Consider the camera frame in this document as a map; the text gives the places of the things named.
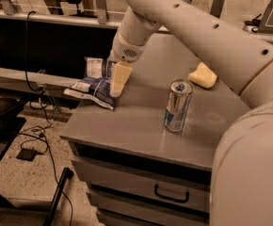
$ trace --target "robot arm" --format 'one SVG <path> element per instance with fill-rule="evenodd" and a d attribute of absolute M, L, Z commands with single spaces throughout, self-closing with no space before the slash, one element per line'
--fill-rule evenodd
<path fill-rule="evenodd" d="M 163 25 L 235 94 L 241 95 L 246 104 L 255 107 L 270 99 L 249 86 L 273 63 L 273 45 L 182 0 L 127 0 L 127 3 L 130 7 L 115 36 L 111 53 L 116 60 L 138 60 L 150 35 Z"/>
<path fill-rule="evenodd" d="M 117 60 L 136 61 L 160 25 L 255 108 L 219 142 L 212 168 L 210 225 L 273 225 L 273 45 L 182 0 L 127 0 L 114 39 Z"/>

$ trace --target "desk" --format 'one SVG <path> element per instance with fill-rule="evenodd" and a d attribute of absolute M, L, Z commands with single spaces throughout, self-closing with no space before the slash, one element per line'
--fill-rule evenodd
<path fill-rule="evenodd" d="M 115 111 L 81 103 L 61 132 L 106 225 L 208 224 L 217 144 L 249 108 L 221 81 L 195 87 L 183 132 L 166 130 L 169 83 L 198 63 L 171 35 L 153 35 Z"/>

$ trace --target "silver can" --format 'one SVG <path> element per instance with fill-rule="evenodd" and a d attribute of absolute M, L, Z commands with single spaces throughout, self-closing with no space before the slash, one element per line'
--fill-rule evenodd
<path fill-rule="evenodd" d="M 187 80 L 177 79 L 171 82 L 165 115 L 165 126 L 171 132 L 183 130 L 192 92 L 193 85 Z"/>

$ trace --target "power cord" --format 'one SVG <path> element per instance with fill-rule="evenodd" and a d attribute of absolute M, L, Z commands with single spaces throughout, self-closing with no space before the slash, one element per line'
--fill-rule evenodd
<path fill-rule="evenodd" d="M 33 110 L 42 110 L 43 108 L 46 108 L 48 105 L 44 105 L 43 108 L 40 106 L 40 107 L 34 107 L 32 105 L 33 101 L 29 101 L 29 107 Z"/>
<path fill-rule="evenodd" d="M 50 121 L 49 121 L 49 119 L 48 119 L 48 114 L 47 114 L 47 112 L 46 112 L 46 110 L 45 110 L 45 107 L 43 106 L 43 104 L 42 104 L 42 102 L 41 102 L 41 96 L 40 96 L 40 106 L 41 106 L 41 108 L 42 108 L 42 110 L 43 110 L 43 113 L 44 113 L 44 116 L 45 116 L 45 119 L 46 119 L 46 121 L 50 124 L 47 128 L 49 128 L 50 126 L 52 126 L 52 124 L 50 123 Z"/>
<path fill-rule="evenodd" d="M 48 117 L 47 117 L 47 113 L 46 113 L 46 110 L 45 110 L 44 106 L 41 105 L 41 109 L 43 109 L 44 114 L 45 114 L 45 119 L 47 120 L 47 122 L 49 123 L 49 125 L 47 125 L 47 126 L 45 126 L 45 127 L 41 127 L 41 126 L 39 126 L 39 125 L 32 126 L 32 127 L 30 127 L 30 128 L 24 129 L 21 133 L 19 133 L 19 135 L 25 135 L 25 136 L 33 137 L 33 138 L 34 138 L 34 139 L 31 139 L 31 140 L 26 140 L 26 141 L 22 142 L 22 144 L 21 144 L 21 149 L 23 148 L 23 145 L 24 145 L 25 143 L 27 143 L 27 142 L 35 141 L 35 140 L 37 140 L 37 139 L 38 139 L 38 140 L 41 140 L 39 137 L 30 135 L 30 134 L 26 134 L 26 133 L 25 133 L 26 131 L 31 131 L 31 132 L 33 132 L 34 134 L 36 134 L 36 133 L 44 134 L 44 132 L 45 132 L 46 129 L 52 128 L 52 125 L 53 125 L 53 124 L 51 124 L 51 123 L 49 122 Z M 36 151 L 36 150 L 35 150 L 35 151 L 37 152 L 37 154 L 45 154 L 45 153 L 47 152 L 47 150 L 48 150 L 48 149 L 46 148 L 46 150 L 45 150 L 43 153 L 40 153 L 40 152 L 38 152 L 38 151 Z"/>
<path fill-rule="evenodd" d="M 36 137 L 36 136 L 33 136 L 33 135 L 30 135 L 30 134 L 27 134 L 27 133 L 20 133 L 20 135 L 23 135 L 23 136 L 27 136 L 27 137 L 32 137 L 33 139 L 28 139 L 28 140 L 25 140 L 24 142 L 21 143 L 20 147 L 21 149 L 23 149 L 23 145 L 27 142 L 31 142 L 31 141 L 35 141 L 35 140 L 40 140 L 42 142 L 45 142 L 44 140 L 40 139 L 39 137 Z M 38 155 L 43 155 L 45 154 L 47 151 L 48 151 L 48 147 L 46 147 L 45 151 L 43 153 L 39 152 L 39 151 L 36 151 L 36 154 Z"/>
<path fill-rule="evenodd" d="M 30 85 L 28 76 L 27 76 L 27 56 L 28 56 L 28 42 L 29 42 L 29 31 L 28 31 L 28 22 L 29 22 L 29 18 L 32 14 L 35 14 L 36 11 L 30 11 L 27 14 L 26 20 L 25 20 L 25 48 L 24 48 L 24 74 L 25 74 L 25 81 L 26 84 L 29 86 L 29 88 L 34 91 L 34 92 L 39 92 L 37 89 L 33 89 Z"/>

